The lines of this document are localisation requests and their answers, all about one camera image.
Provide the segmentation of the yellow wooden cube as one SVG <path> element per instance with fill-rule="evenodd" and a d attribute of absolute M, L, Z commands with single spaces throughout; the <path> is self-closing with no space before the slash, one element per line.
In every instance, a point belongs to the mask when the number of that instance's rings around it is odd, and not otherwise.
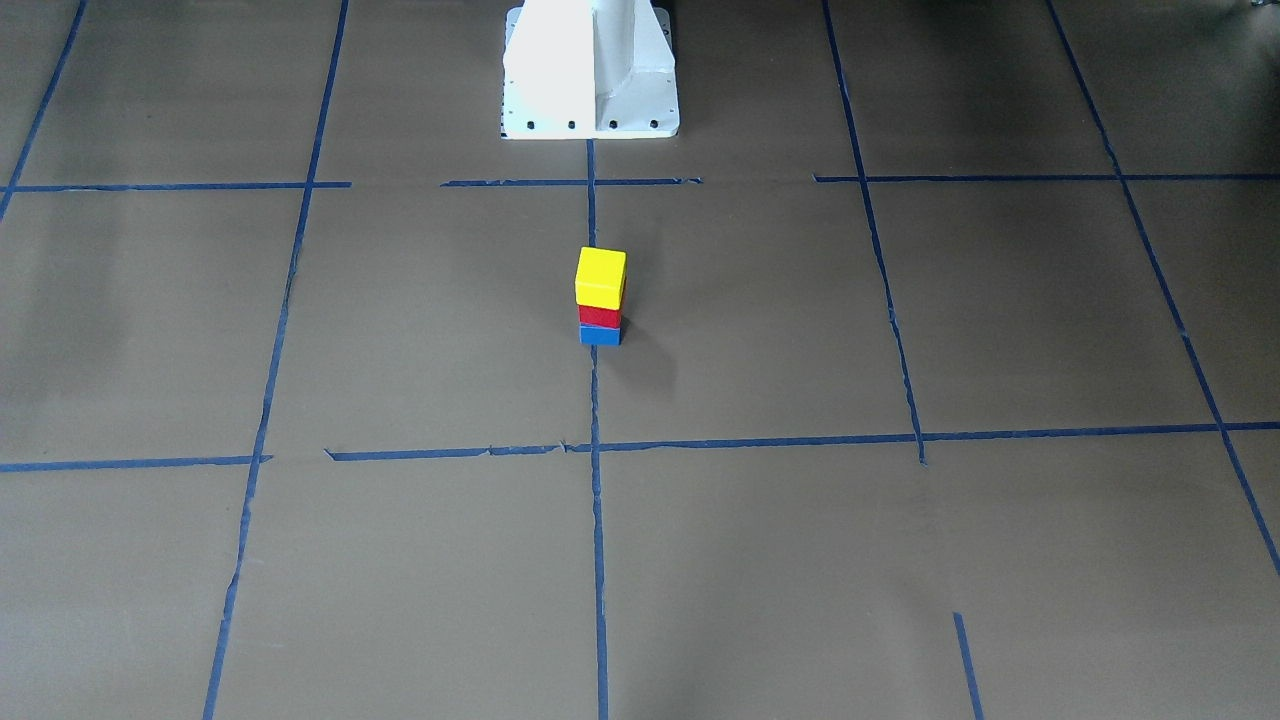
<path fill-rule="evenodd" d="M 573 278 L 576 304 L 620 310 L 625 297 L 627 259 L 627 254 L 620 250 L 580 249 Z"/>

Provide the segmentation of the blue tape line lengthwise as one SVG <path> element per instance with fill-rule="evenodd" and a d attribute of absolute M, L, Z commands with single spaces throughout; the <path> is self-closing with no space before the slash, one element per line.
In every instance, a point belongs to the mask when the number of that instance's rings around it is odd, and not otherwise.
<path fill-rule="evenodd" d="M 271 352 L 268 364 L 268 373 L 262 388 L 261 410 L 259 424 L 253 433 L 253 445 L 247 465 L 244 493 L 241 503 L 239 521 L 236 538 L 236 561 L 228 582 L 221 606 L 221 618 L 218 626 L 218 638 L 212 651 L 212 660 L 207 679 L 207 689 L 201 712 L 202 719 L 215 719 L 218 716 L 218 702 L 221 689 L 223 673 L 229 655 L 232 629 L 236 620 L 236 606 L 242 584 L 242 574 L 246 565 L 247 548 L 250 543 L 251 527 L 253 520 L 253 501 L 259 488 L 262 465 L 266 462 L 266 441 L 273 419 L 273 404 L 276 393 L 276 383 L 280 373 L 282 356 L 285 347 L 285 337 L 291 318 L 291 300 L 293 296 L 294 278 L 300 272 L 300 259 L 305 247 L 314 195 L 320 181 L 319 169 L 323 158 L 323 147 L 326 133 L 326 124 L 330 115 L 332 96 L 337 83 L 340 54 L 346 41 L 346 28 L 349 17 L 349 1 L 340 1 L 332 49 L 326 64 L 323 95 L 317 109 L 317 119 L 314 128 L 314 138 L 308 154 L 307 172 L 303 178 L 300 199 L 300 209 L 296 218 L 293 240 L 291 242 L 291 255 L 285 269 L 285 279 L 282 291 L 282 301 L 278 310 L 276 325 L 271 338 Z"/>
<path fill-rule="evenodd" d="M 585 143 L 586 187 L 588 187 L 588 246 L 598 246 L 598 187 L 596 187 L 596 149 L 595 141 Z M 590 424 L 589 459 L 591 470 L 591 515 L 593 515 L 593 571 L 595 609 L 595 657 L 596 657 L 596 717 L 611 717 L 609 692 L 609 653 L 607 635 L 605 606 L 605 537 L 602 483 L 600 418 L 599 418 L 599 369 L 598 346 L 589 345 L 590 359 Z"/>

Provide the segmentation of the blue wooden cube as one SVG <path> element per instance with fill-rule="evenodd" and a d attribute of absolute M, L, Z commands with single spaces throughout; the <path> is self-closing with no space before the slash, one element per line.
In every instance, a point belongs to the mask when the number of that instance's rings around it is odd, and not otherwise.
<path fill-rule="evenodd" d="M 590 346 L 618 346 L 623 338 L 623 331 L 620 325 L 594 325 L 588 323 L 579 324 L 579 340 L 582 345 Z"/>

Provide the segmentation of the blue tape line crosswise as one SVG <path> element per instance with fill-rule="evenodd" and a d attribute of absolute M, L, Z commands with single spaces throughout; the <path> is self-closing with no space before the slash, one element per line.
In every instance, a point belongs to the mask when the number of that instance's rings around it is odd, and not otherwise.
<path fill-rule="evenodd" d="M 1082 427 L 1082 428 L 1037 428 L 1037 429 L 1002 429 L 1002 430 L 955 430 L 955 432 L 924 432 L 920 436 L 911 433 L 888 434 L 855 434 L 855 436 L 790 436 L 790 437 L 755 437 L 755 438 L 718 438 L 718 439 L 649 439 L 649 441 L 598 441 L 585 443 L 554 443 L 554 445 L 509 445 L 509 446 L 484 446 L 484 447 L 453 447 L 453 448 L 401 448 L 401 450 L 374 450 L 374 451 L 325 451 L 325 455 L 335 462 L 362 462 L 362 461 L 394 461 L 419 459 L 445 459 L 445 457 L 484 457 L 484 456 L 539 456 L 548 454 L 617 454 L 639 452 L 657 448 L 690 448 L 690 450 L 721 450 L 721 448 L 776 448 L 776 447 L 822 447 L 822 446 L 859 446 L 859 445 L 919 445 L 938 442 L 977 442 L 995 439 L 1057 439 L 1078 437 L 1125 437 L 1125 436 L 1172 436 L 1172 434 L 1202 434 L 1217 433 L 1221 428 L 1213 423 L 1192 424 L 1158 424 L 1158 425 L 1133 425 L 1133 427 Z"/>

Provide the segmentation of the white mast base plate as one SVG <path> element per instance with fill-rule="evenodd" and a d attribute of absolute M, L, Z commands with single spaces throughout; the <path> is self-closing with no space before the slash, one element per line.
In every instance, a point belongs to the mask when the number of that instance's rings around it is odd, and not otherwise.
<path fill-rule="evenodd" d="M 506 13 L 500 137 L 678 133 L 672 17 L 654 1 L 525 1 Z"/>

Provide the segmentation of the red wooden cube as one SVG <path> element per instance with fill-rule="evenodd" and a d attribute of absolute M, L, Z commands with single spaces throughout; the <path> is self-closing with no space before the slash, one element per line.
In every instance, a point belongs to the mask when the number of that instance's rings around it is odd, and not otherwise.
<path fill-rule="evenodd" d="M 577 306 L 579 323 L 581 325 L 594 325 L 608 329 L 621 328 L 623 314 L 621 307 L 599 307 L 593 305 Z"/>

